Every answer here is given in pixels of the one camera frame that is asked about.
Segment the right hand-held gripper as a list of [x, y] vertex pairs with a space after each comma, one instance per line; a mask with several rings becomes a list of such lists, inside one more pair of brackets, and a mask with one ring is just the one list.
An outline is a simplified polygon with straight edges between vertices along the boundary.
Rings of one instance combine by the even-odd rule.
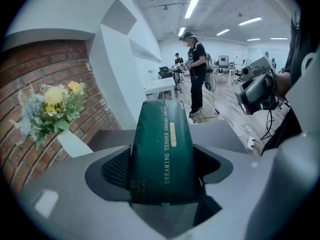
[[234, 93], [243, 113], [275, 110], [276, 96], [266, 83], [268, 76], [277, 77], [270, 59], [262, 51], [253, 52], [242, 65], [241, 74], [241, 83]]

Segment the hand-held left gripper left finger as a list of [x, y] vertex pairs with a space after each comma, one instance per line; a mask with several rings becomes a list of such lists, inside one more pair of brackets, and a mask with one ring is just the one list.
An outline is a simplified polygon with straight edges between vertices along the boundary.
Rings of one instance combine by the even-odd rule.
[[167, 240], [131, 207], [130, 151], [123, 145], [58, 162], [17, 200], [49, 240]]

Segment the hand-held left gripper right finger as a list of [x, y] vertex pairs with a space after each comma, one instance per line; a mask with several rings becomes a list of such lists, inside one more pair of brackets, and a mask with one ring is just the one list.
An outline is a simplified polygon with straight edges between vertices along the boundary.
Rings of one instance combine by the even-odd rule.
[[260, 161], [197, 146], [200, 154], [233, 166], [204, 177], [202, 208], [218, 212], [179, 240], [320, 240], [320, 137], [301, 134]]

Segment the green rectangular box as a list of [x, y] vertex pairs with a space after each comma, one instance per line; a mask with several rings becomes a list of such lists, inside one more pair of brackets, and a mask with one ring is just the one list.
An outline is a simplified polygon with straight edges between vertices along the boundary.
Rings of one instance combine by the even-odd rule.
[[184, 205], [198, 200], [201, 182], [181, 101], [147, 100], [142, 104], [127, 188], [136, 204]]

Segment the person's right forearm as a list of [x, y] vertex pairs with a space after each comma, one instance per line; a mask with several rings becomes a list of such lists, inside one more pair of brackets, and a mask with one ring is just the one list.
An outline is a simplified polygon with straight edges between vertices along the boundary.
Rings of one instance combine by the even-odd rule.
[[268, 88], [274, 92], [276, 97], [282, 100], [286, 99], [285, 95], [292, 87], [291, 74], [289, 72], [277, 74], [276, 78], [268, 76], [265, 81]]

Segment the black case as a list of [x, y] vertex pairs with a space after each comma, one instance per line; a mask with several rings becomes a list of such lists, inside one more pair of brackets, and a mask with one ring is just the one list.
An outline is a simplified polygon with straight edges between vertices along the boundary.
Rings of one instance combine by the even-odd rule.
[[167, 66], [162, 66], [159, 68], [158, 75], [160, 79], [171, 78], [173, 76], [172, 72]]

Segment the white vase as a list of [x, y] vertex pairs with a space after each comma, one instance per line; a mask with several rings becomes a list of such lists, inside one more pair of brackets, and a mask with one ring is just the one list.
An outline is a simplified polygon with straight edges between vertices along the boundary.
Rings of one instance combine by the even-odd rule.
[[93, 153], [89, 146], [70, 130], [64, 130], [57, 136], [57, 139], [71, 158], [77, 158]]

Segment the person's black shirt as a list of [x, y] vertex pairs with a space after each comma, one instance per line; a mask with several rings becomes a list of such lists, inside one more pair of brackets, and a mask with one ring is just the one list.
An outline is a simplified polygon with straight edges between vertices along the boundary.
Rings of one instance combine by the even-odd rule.
[[[291, 33], [291, 39], [289, 43], [289, 53], [287, 57], [287, 61], [285, 64], [284, 72], [290, 73], [291, 76], [291, 86], [293, 85], [293, 76], [291, 73], [291, 64], [294, 57], [294, 53], [296, 50], [296, 39], [299, 36], [299, 23], [300, 23], [300, 15], [301, 10], [298, 8], [291, 17], [291, 23], [290, 23], [290, 33]], [[284, 117], [281, 125], [275, 130], [273, 136], [270, 138], [270, 140], [265, 144], [263, 148], [263, 152], [271, 149], [278, 148], [279, 145], [285, 141], [286, 139], [289, 139], [293, 136], [298, 135], [301, 133], [301, 127], [299, 125], [299, 122], [296, 118], [295, 113], [292, 109], [288, 111], [286, 116]]]

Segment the black office chair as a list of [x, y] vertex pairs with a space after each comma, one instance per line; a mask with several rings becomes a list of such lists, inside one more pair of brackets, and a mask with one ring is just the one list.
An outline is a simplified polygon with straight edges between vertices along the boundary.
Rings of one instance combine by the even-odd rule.
[[178, 92], [182, 93], [182, 89], [180, 87], [180, 82], [181, 82], [180, 73], [176, 71], [172, 71], [172, 77], [175, 82], [175, 87], [174, 87], [175, 95], [178, 96]]

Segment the yellow flower bouquet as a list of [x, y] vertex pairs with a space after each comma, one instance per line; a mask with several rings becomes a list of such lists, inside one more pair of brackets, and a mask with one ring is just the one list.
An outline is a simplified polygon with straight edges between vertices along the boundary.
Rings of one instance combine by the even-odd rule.
[[70, 81], [67, 85], [42, 84], [40, 93], [29, 86], [29, 94], [18, 93], [21, 105], [21, 118], [18, 122], [10, 120], [15, 129], [20, 131], [20, 138], [15, 143], [22, 145], [31, 140], [38, 149], [46, 142], [49, 135], [58, 135], [70, 129], [70, 124], [80, 117], [84, 109], [85, 84]]

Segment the white desk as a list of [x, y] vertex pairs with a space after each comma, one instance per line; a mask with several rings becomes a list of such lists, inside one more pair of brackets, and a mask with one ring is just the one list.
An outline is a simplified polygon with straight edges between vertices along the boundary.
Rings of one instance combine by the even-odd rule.
[[161, 92], [171, 92], [171, 99], [176, 100], [175, 81], [173, 77], [161, 78], [152, 80], [146, 87], [143, 88], [145, 95], [152, 95], [154, 100], [157, 100], [156, 94]]

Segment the ceiling light panels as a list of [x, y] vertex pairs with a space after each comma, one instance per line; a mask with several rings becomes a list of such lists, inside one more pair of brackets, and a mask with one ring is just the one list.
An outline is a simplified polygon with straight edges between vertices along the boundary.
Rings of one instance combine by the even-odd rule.
[[184, 21], [178, 32], [180, 41], [187, 32], [241, 43], [289, 39], [289, 23], [259, 0], [223, 0], [219, 4], [191, 0]]

